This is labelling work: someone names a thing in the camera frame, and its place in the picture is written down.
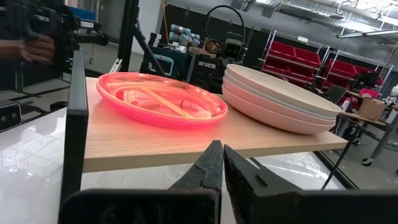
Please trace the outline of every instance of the pink plate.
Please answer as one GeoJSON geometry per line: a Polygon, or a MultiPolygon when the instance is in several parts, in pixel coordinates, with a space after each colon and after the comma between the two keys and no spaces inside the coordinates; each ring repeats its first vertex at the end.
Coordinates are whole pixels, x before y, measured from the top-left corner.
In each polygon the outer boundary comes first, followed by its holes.
{"type": "Polygon", "coordinates": [[[96,87],[119,112],[166,128],[199,128],[221,120],[228,112],[216,95],[155,75],[109,73],[99,77],[96,87]]]}
{"type": "Polygon", "coordinates": [[[279,104],[269,101],[265,98],[261,98],[260,96],[257,96],[251,92],[248,92],[248,91],[230,83],[225,78],[223,80],[223,86],[226,90],[230,91],[231,93],[235,94],[236,96],[238,96],[244,100],[247,100],[250,103],[254,103],[257,106],[260,106],[262,108],[265,108],[267,110],[270,110],[270,111],[273,111],[276,113],[280,113],[280,114],[288,116],[290,118],[299,119],[301,121],[306,121],[306,122],[310,122],[313,124],[322,124],[322,125],[335,125],[336,124],[336,120],[328,121],[325,119],[316,118],[314,116],[311,116],[311,115],[308,115],[305,113],[301,113],[299,111],[295,111],[288,107],[279,105],[279,104]]]}
{"type": "Polygon", "coordinates": [[[290,118],[280,113],[267,110],[250,103],[228,91],[223,86],[223,94],[235,109],[260,122],[276,128],[300,134],[319,134],[330,130],[334,125],[313,124],[299,119],[290,118]]]}

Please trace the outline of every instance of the plate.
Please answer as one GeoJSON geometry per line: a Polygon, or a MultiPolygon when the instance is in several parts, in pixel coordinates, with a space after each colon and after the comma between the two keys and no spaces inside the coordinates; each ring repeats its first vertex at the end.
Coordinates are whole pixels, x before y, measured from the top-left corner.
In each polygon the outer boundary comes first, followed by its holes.
{"type": "Polygon", "coordinates": [[[166,128],[199,128],[228,112],[216,95],[184,82],[155,75],[118,72],[99,77],[105,101],[130,118],[166,128]]]}
{"type": "Polygon", "coordinates": [[[260,92],[260,91],[258,91],[258,90],[256,90],[256,89],[253,89],[253,88],[251,88],[250,86],[244,84],[243,82],[241,82],[241,81],[239,81],[239,80],[233,78],[233,77],[232,77],[231,75],[229,75],[226,71],[225,71],[224,80],[227,80],[227,82],[230,82],[230,83],[232,83],[232,84],[238,86],[239,88],[241,88],[241,89],[243,89],[243,90],[246,90],[246,91],[248,91],[248,92],[250,92],[250,93],[252,93],[252,94],[255,94],[255,95],[257,95],[257,96],[260,96],[260,97],[263,98],[263,99],[266,99],[266,100],[271,101],[271,102],[273,102],[273,103],[277,103],[278,105],[284,106],[284,107],[286,107],[286,108],[289,108],[289,109],[292,109],[292,110],[295,110],[295,111],[299,111],[299,112],[301,112],[301,113],[305,113],[305,114],[307,114],[307,115],[314,116],[314,117],[316,117],[316,118],[324,119],[324,120],[327,120],[327,121],[335,121],[335,120],[336,120],[336,116],[334,116],[334,117],[332,117],[332,118],[327,117],[327,116],[322,116],[322,115],[319,115],[319,114],[316,114],[316,113],[309,112],[309,111],[307,111],[307,110],[303,110],[303,109],[298,108],[298,107],[296,107],[296,106],[290,105],[290,104],[285,103],[285,102],[283,102],[283,101],[280,101],[280,100],[278,100],[278,99],[275,99],[274,97],[271,97],[271,96],[269,96],[269,95],[267,95],[267,94],[265,94],[265,93],[263,93],[263,92],[260,92]]]}
{"type": "Polygon", "coordinates": [[[271,75],[240,65],[227,65],[233,78],[280,101],[322,116],[335,117],[341,109],[332,102],[271,75]]]}
{"type": "Polygon", "coordinates": [[[250,103],[222,87],[223,94],[228,103],[238,111],[260,122],[276,128],[300,134],[319,134],[330,130],[334,125],[313,124],[276,113],[253,103],[250,103]]]}
{"type": "Polygon", "coordinates": [[[246,90],[243,90],[242,88],[230,83],[225,78],[223,80],[223,86],[225,89],[230,91],[232,94],[235,94],[236,96],[238,96],[244,100],[247,100],[250,103],[253,103],[253,104],[260,106],[262,108],[265,108],[267,110],[271,110],[273,112],[280,113],[280,114],[288,116],[290,118],[299,119],[301,121],[306,121],[306,122],[310,122],[313,124],[335,125],[335,123],[336,123],[336,120],[328,121],[325,119],[316,118],[314,116],[310,116],[305,113],[301,113],[299,111],[295,111],[290,108],[284,107],[282,105],[279,105],[277,103],[269,101],[265,98],[261,98],[260,96],[257,96],[253,93],[246,91],[246,90]]]}

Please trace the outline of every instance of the ceiling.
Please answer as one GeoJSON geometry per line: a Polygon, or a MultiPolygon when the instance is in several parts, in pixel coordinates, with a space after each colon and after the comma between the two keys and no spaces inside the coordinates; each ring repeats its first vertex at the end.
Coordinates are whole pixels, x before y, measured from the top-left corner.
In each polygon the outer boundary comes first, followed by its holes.
{"type": "MultiPolygon", "coordinates": [[[[341,33],[398,28],[398,0],[257,0],[269,14],[281,13],[338,28],[341,33]],[[343,19],[332,19],[341,13],[343,19]]],[[[359,37],[378,44],[394,44],[398,35],[359,37]]]]}

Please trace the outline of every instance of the wooden board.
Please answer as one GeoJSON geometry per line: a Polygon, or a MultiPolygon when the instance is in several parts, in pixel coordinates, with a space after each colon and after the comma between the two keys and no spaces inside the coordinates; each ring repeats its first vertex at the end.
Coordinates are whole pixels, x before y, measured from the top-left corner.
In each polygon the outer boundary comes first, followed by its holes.
{"type": "Polygon", "coordinates": [[[245,157],[340,149],[347,143],[329,132],[307,136],[279,130],[231,106],[224,120],[208,128],[161,128],[117,113],[95,85],[95,78],[87,78],[90,117],[84,172],[186,164],[194,162],[212,140],[221,140],[245,157]]]}

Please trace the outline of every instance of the storage shelf rack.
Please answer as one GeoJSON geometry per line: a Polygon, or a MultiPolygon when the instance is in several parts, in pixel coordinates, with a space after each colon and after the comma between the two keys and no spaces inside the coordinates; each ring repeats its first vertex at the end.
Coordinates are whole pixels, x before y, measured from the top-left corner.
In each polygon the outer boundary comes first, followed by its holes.
{"type": "Polygon", "coordinates": [[[383,69],[380,71],[380,77],[382,78],[382,84],[379,86],[376,85],[378,91],[380,91],[382,89],[382,87],[385,85],[385,82],[388,79],[389,75],[391,74],[392,68],[394,67],[393,65],[387,65],[385,63],[381,63],[381,62],[378,62],[378,61],[370,59],[370,58],[362,57],[362,56],[355,55],[355,54],[345,52],[342,50],[331,49],[330,46],[320,44],[320,43],[317,43],[317,42],[314,42],[314,41],[311,41],[311,40],[308,40],[308,39],[305,39],[305,38],[302,38],[302,37],[299,37],[296,35],[284,34],[277,30],[273,30],[270,33],[270,35],[268,36],[266,46],[262,53],[262,57],[259,58],[259,61],[260,61],[259,68],[261,69],[262,72],[270,73],[270,74],[278,76],[278,77],[284,77],[284,78],[287,78],[288,80],[295,80],[297,82],[304,83],[304,84],[311,84],[314,87],[317,83],[317,80],[322,79],[322,80],[324,80],[324,82],[321,82],[321,84],[319,86],[320,90],[322,90],[322,88],[327,88],[327,86],[324,86],[324,85],[325,85],[326,81],[328,81],[328,78],[330,78],[329,75],[339,77],[339,78],[344,78],[349,81],[354,80],[354,77],[348,77],[348,76],[344,76],[344,75],[341,75],[341,74],[338,74],[335,72],[331,72],[331,68],[333,68],[333,66],[335,65],[336,59],[339,56],[352,58],[352,59],[355,59],[360,62],[365,62],[365,63],[371,64],[371,65],[375,65],[375,69],[374,69],[375,71],[379,70],[379,68],[382,67],[383,69]],[[318,54],[318,56],[320,54],[321,49],[323,49],[322,53],[324,53],[324,55],[321,60],[320,66],[314,67],[314,66],[310,66],[310,65],[307,65],[304,63],[297,62],[295,60],[291,60],[288,58],[283,58],[283,57],[279,57],[279,56],[270,54],[270,49],[271,49],[272,44],[274,43],[275,37],[281,37],[286,40],[292,40],[292,41],[298,42],[300,44],[314,47],[317,49],[316,53],[318,54]],[[285,62],[286,64],[289,64],[289,65],[296,65],[296,66],[299,66],[302,68],[311,69],[314,72],[312,82],[309,82],[308,78],[301,79],[299,77],[299,75],[297,75],[297,74],[292,76],[292,74],[289,74],[289,72],[281,73],[281,72],[277,72],[275,70],[269,70],[267,68],[264,68],[263,65],[267,62],[267,59],[270,59],[270,58],[273,60],[277,60],[279,62],[285,62]],[[332,63],[331,63],[329,71],[326,71],[326,69],[324,69],[324,68],[326,67],[326,63],[329,61],[330,58],[332,59],[332,63]]]}
{"type": "MultiPolygon", "coordinates": [[[[352,58],[352,59],[355,59],[355,60],[360,61],[360,62],[365,62],[365,63],[371,64],[371,65],[375,65],[376,68],[374,69],[374,71],[377,71],[377,70],[379,69],[379,67],[382,66],[383,69],[380,71],[379,75],[381,76],[381,74],[383,73],[383,70],[387,70],[387,73],[386,73],[386,76],[385,76],[385,77],[382,77],[382,80],[383,80],[383,81],[382,81],[382,85],[376,86],[378,91],[381,90],[381,88],[384,86],[386,80],[388,79],[389,75],[390,75],[391,72],[392,72],[392,68],[394,67],[393,65],[388,65],[388,64],[385,64],[385,63],[378,62],[378,61],[376,61],[376,60],[370,59],[370,58],[366,58],[366,57],[363,57],[363,56],[355,55],[355,54],[352,54],[352,53],[349,53],[349,52],[345,52],[345,51],[342,51],[342,50],[330,50],[330,51],[329,51],[329,54],[334,54],[334,55],[335,55],[335,56],[333,57],[333,62],[332,62],[332,64],[331,64],[331,68],[333,68],[333,66],[334,66],[334,64],[335,64],[336,59],[338,58],[338,56],[343,56],[343,57],[347,57],[347,58],[352,58]]],[[[354,80],[354,78],[350,78],[350,77],[347,77],[347,76],[344,76],[344,75],[339,75],[339,74],[337,74],[337,73],[331,72],[330,70],[326,73],[325,77],[321,76],[320,73],[319,73],[319,74],[314,78],[314,82],[316,82],[318,79],[323,79],[323,80],[325,80],[325,81],[321,84],[320,89],[324,88],[323,86],[324,86],[324,84],[326,83],[326,81],[328,80],[329,75],[337,76],[337,77],[344,78],[344,79],[347,79],[347,80],[350,80],[350,81],[353,81],[353,80],[354,80]]]]}
{"type": "Polygon", "coordinates": [[[291,75],[286,75],[286,74],[282,74],[282,73],[279,73],[279,72],[271,71],[269,69],[264,68],[263,65],[267,62],[267,59],[273,58],[273,59],[276,59],[276,60],[279,60],[279,61],[286,62],[289,65],[297,65],[297,66],[302,67],[302,68],[308,68],[308,69],[311,69],[313,71],[316,71],[314,76],[313,76],[313,80],[315,80],[315,77],[319,77],[320,76],[320,71],[321,71],[321,69],[323,68],[323,66],[325,64],[326,59],[328,58],[329,51],[330,51],[330,46],[327,46],[327,45],[324,45],[324,44],[320,44],[320,43],[308,40],[308,39],[303,38],[303,37],[289,35],[289,34],[284,34],[284,33],[281,33],[281,32],[279,32],[277,30],[274,30],[268,36],[266,46],[265,46],[264,51],[262,53],[262,57],[259,58],[259,60],[260,60],[259,68],[261,68],[261,71],[263,71],[263,72],[271,73],[271,74],[279,76],[279,77],[284,77],[284,78],[287,78],[289,80],[295,80],[295,81],[298,81],[298,82],[301,82],[301,83],[305,83],[305,84],[310,84],[311,85],[313,83],[313,81],[309,82],[307,80],[303,80],[303,79],[300,79],[300,78],[297,78],[297,77],[293,77],[291,75]],[[271,49],[272,44],[274,43],[275,36],[281,37],[283,39],[291,40],[291,41],[294,41],[294,42],[298,42],[300,44],[304,44],[304,45],[307,45],[307,46],[314,47],[314,48],[317,49],[316,53],[318,55],[319,55],[321,49],[324,49],[325,50],[325,54],[324,54],[322,60],[320,61],[321,62],[320,66],[319,67],[314,67],[314,66],[310,66],[310,65],[307,65],[307,64],[304,64],[304,63],[296,62],[294,60],[290,60],[290,59],[287,59],[287,58],[282,58],[282,57],[278,57],[276,55],[270,54],[270,49],[271,49]]]}

